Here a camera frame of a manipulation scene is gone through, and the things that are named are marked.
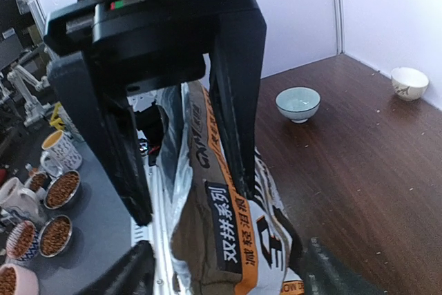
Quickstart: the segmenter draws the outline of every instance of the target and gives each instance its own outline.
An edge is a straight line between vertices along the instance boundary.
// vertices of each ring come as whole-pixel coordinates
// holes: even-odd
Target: wooden table
[[[276,95],[321,94],[294,124]],[[318,236],[388,294],[442,294],[442,114],[339,55],[262,80],[257,146],[302,240]]]

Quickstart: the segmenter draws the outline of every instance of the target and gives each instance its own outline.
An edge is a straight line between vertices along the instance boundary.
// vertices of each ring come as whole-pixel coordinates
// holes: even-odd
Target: gray table
[[[97,280],[131,248],[131,217],[88,146],[78,146],[83,191],[66,211],[73,221],[73,245],[65,256],[35,257],[27,266],[40,282],[41,295],[75,294]]]

